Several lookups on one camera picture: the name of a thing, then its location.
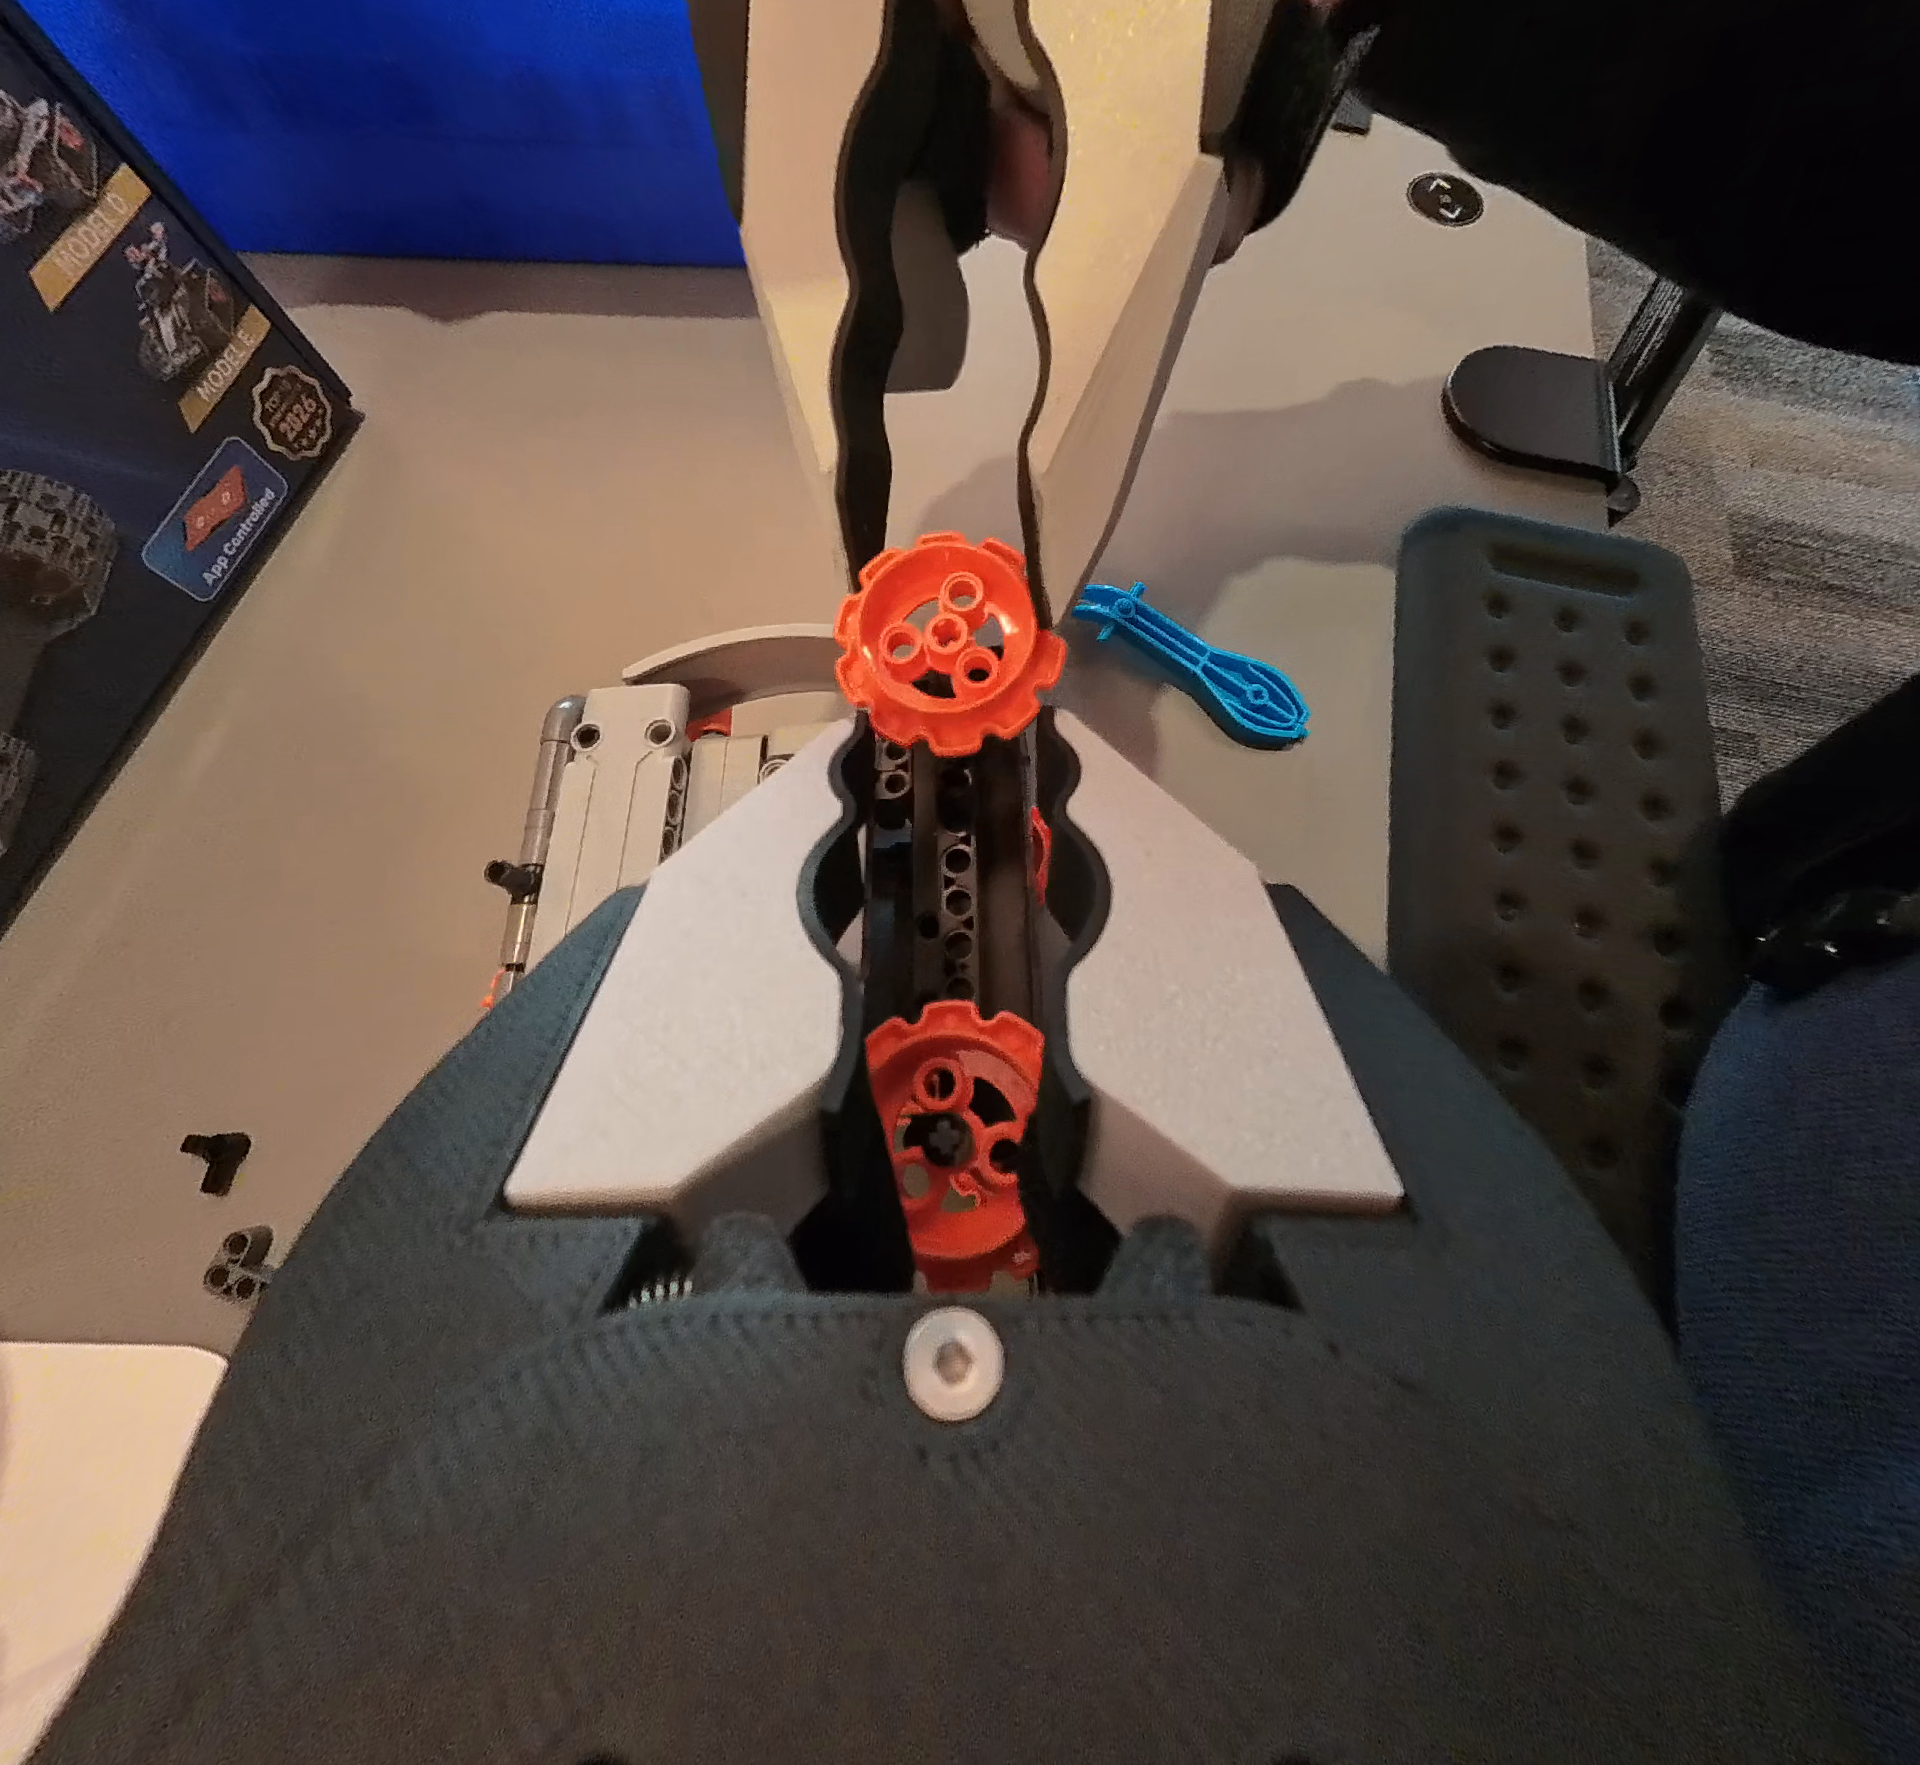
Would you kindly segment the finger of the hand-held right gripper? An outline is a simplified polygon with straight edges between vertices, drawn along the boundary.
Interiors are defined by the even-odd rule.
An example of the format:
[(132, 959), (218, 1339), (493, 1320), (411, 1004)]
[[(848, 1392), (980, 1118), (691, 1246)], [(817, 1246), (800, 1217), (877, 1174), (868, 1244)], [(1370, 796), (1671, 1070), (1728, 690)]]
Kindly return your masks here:
[(1025, 259), (1040, 383), (1020, 434), (1033, 593), (1078, 593), (1108, 544), (1225, 214), (1201, 146), (1211, 0), (1017, 0), (1047, 114)]
[(688, 0), (758, 320), (844, 571), (886, 547), (890, 495), (894, 189), (858, 157), (890, 17), (894, 0)]

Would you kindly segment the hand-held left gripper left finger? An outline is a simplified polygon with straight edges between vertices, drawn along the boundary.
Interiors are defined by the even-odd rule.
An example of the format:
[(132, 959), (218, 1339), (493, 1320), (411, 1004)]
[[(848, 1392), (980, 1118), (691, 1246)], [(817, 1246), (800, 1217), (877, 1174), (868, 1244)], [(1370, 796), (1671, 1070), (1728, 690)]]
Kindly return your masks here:
[(790, 1234), (825, 1199), (851, 975), (811, 878), (851, 826), (854, 739), (851, 719), (821, 729), (638, 888), (504, 1180), (509, 1209), (658, 1214), (692, 1246), (726, 1214)]

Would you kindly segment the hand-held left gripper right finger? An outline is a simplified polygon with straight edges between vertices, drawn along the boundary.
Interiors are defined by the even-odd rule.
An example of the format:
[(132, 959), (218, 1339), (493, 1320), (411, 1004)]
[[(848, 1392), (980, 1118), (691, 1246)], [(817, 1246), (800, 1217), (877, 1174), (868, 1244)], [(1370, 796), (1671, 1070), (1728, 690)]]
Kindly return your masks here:
[(1262, 1212), (1387, 1217), (1403, 1184), (1257, 868), (1085, 722), (1059, 719), (1106, 911), (1066, 975), (1088, 1088), (1080, 1191), (1116, 1229), (1234, 1249)]

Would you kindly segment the black beam wheel frame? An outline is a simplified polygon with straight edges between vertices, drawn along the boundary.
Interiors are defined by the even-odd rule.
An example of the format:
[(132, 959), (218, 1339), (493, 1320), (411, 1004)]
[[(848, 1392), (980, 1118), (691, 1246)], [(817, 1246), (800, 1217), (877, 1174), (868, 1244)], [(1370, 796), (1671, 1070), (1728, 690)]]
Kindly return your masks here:
[[(913, 1020), (937, 999), (969, 999), (984, 1018), (1012, 1011), (1043, 1035), (1040, 902), (1025, 882), (1022, 840), (1032, 805), (1025, 739), (989, 739), (980, 754), (966, 759), (940, 759), (929, 749), (870, 739), (858, 931), (863, 1058), (877, 1025), (887, 1018)], [(1025, 1209), (1022, 1174), (1025, 1140), (1020, 1151), (1020, 1200)], [(1000, 1285), (990, 1292), (940, 1295), (1036, 1299), (1040, 1292), (1043, 1256), (1036, 1277), (1025, 1286)]]

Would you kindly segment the person's right forearm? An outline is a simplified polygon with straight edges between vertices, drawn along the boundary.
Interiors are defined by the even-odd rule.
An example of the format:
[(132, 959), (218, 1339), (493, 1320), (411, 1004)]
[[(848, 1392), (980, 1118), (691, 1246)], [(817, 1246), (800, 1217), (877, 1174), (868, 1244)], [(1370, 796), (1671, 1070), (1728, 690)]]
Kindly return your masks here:
[(1916, 365), (1916, 0), (1343, 0), (1361, 94), (1785, 338)]

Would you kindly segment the blue plastic separator tool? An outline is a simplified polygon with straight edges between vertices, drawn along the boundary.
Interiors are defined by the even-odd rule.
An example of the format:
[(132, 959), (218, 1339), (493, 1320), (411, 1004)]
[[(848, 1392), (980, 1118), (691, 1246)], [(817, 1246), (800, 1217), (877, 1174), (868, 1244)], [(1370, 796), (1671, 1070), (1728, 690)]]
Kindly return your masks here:
[(1162, 683), (1191, 700), (1214, 729), (1242, 749), (1290, 749), (1308, 736), (1308, 706), (1298, 684), (1268, 663), (1214, 647), (1131, 587), (1090, 581), (1069, 618), (1088, 626), (1096, 641), (1135, 651)]

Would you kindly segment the blue plastic storage bin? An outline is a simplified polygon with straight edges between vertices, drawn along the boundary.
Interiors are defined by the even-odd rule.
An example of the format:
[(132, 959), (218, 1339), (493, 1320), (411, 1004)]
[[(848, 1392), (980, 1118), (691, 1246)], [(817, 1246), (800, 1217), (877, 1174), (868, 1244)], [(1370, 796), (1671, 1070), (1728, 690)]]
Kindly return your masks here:
[(739, 267), (684, 0), (17, 0), (241, 253)]

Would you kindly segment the black desk stand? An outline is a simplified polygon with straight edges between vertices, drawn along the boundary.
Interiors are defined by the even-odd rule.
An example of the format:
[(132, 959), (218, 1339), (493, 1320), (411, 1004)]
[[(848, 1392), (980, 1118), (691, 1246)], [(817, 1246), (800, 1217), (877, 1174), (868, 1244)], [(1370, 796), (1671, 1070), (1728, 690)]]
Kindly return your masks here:
[(1622, 525), (1642, 505), (1644, 442), (1719, 319), (1711, 299), (1658, 279), (1603, 361), (1479, 348), (1440, 386), (1446, 428), (1497, 465), (1596, 485), (1608, 522)]

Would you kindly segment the person's leg in blue jeans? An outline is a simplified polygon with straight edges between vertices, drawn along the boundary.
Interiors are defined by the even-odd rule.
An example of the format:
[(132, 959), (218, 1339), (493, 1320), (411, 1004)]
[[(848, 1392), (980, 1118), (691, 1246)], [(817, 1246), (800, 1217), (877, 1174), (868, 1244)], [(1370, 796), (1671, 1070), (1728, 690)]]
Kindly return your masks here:
[(1758, 1557), (1916, 1760), (1916, 959), (1719, 1025), (1679, 1140), (1679, 1348)]

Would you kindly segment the dark blue toy kit box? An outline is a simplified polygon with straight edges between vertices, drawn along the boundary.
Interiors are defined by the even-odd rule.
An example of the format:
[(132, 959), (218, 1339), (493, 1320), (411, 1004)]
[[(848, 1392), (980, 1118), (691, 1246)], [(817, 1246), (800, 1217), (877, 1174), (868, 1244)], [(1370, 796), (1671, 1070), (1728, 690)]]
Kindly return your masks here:
[(364, 414), (1, 0), (1, 924)]

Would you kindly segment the white book stand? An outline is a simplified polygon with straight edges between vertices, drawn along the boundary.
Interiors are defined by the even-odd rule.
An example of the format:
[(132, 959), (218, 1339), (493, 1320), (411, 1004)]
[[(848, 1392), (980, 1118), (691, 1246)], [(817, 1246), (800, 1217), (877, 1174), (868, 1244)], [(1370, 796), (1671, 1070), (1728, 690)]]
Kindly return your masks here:
[(23, 1763), (139, 1570), (226, 1360), (1, 1343), (1, 1760)]

